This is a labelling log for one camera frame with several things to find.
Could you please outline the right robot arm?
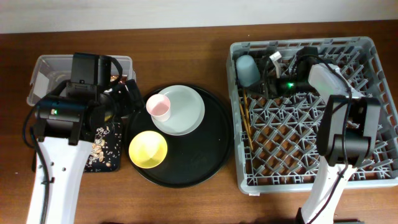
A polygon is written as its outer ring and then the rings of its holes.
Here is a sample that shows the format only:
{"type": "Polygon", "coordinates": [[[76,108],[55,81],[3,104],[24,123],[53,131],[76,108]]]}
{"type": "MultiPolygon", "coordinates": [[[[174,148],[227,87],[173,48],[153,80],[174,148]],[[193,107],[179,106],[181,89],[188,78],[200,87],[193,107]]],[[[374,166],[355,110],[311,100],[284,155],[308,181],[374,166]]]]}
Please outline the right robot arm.
{"type": "Polygon", "coordinates": [[[290,110],[300,107],[300,102],[291,97],[300,92],[317,93],[325,104],[314,147],[317,149],[318,172],[310,196],[299,208],[296,223],[333,223],[333,213],[351,176],[374,151],[381,106],[370,97],[355,90],[345,79],[338,62],[319,54],[317,47],[304,47],[292,59],[292,67],[283,67],[277,50],[269,50],[260,57],[250,57],[251,73],[257,84],[262,86],[261,96],[268,102],[279,99],[275,106],[287,115],[273,124],[273,118],[266,124],[250,118],[249,109],[240,106],[249,136],[249,145],[265,150],[269,144],[274,155],[290,144],[285,155],[292,157],[300,151],[308,154],[308,147],[298,146],[305,140],[305,134],[289,126],[290,110]]]}

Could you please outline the wooden chopstick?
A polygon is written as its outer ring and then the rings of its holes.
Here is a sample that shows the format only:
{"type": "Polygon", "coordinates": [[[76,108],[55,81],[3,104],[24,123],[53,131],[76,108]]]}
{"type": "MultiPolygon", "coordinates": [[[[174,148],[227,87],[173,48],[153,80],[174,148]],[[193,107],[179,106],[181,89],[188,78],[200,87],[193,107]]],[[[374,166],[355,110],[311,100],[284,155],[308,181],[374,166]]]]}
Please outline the wooden chopstick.
{"type": "Polygon", "coordinates": [[[248,126],[248,133],[251,135],[251,127],[250,127],[250,120],[249,120],[249,110],[248,110],[248,98],[246,94],[246,90],[243,90],[243,101],[244,101],[244,112],[246,117],[246,124],[248,126]]]}
{"type": "Polygon", "coordinates": [[[239,110],[240,110],[242,121],[244,123],[244,128],[246,130],[246,134],[248,136],[249,147],[250,147],[250,150],[252,151],[253,150],[253,145],[252,145],[252,139],[251,139],[251,134],[250,134],[250,128],[249,128],[248,123],[246,121],[246,117],[245,117],[245,114],[244,114],[244,111],[243,111],[242,104],[239,104],[239,110]]]}

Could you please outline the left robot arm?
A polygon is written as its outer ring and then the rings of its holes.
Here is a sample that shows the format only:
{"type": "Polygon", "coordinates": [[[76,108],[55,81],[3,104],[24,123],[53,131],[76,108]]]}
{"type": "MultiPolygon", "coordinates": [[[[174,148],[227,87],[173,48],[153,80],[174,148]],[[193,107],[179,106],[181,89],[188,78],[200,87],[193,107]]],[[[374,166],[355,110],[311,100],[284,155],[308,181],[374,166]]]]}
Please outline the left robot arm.
{"type": "Polygon", "coordinates": [[[120,166],[122,118],[143,108],[131,59],[75,53],[66,74],[42,74],[39,58],[32,79],[40,98],[22,128],[34,149],[34,188],[28,223],[73,223],[84,171],[120,166]]]}

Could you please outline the gold snack wrapper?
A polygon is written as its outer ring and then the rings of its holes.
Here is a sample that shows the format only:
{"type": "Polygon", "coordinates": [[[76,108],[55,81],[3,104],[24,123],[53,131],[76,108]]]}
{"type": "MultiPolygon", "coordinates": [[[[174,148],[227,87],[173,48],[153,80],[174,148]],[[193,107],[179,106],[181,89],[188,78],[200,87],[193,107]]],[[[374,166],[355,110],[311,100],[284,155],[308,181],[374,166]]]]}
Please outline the gold snack wrapper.
{"type": "Polygon", "coordinates": [[[125,82],[127,81],[127,76],[126,75],[122,75],[122,76],[111,75],[110,81],[111,81],[110,84],[113,84],[113,85],[115,85],[117,81],[119,81],[119,83],[125,84],[125,82]]]}

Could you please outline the yellow bowl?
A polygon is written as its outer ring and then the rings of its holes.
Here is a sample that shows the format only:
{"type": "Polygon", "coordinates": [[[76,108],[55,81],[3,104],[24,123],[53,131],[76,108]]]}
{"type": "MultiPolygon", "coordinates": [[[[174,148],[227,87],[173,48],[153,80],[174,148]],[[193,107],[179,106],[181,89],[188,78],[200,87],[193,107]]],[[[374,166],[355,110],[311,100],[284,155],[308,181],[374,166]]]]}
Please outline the yellow bowl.
{"type": "Polygon", "coordinates": [[[160,165],[168,152],[167,141],[155,131],[143,131],[130,142],[128,155],[132,163],[143,169],[160,165]]]}

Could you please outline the blue cup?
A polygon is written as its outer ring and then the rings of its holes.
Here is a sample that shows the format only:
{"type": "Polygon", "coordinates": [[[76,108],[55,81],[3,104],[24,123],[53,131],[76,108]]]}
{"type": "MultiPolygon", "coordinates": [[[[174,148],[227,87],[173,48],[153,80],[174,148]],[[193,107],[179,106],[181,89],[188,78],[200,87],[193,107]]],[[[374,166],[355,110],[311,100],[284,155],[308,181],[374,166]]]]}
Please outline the blue cup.
{"type": "Polygon", "coordinates": [[[261,79],[254,58],[250,55],[242,55],[236,60],[236,70],[238,80],[244,87],[251,86],[261,79]]]}

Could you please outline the pink cup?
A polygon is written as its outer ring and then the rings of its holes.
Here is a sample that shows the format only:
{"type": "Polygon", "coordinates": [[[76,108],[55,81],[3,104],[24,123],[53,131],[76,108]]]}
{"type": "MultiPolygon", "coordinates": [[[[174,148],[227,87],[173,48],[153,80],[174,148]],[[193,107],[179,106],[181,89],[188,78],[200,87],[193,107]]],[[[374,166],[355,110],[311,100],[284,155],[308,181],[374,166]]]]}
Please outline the pink cup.
{"type": "Polygon", "coordinates": [[[171,102],[165,95],[154,94],[147,100],[146,110],[155,120],[164,122],[170,118],[171,102]]]}

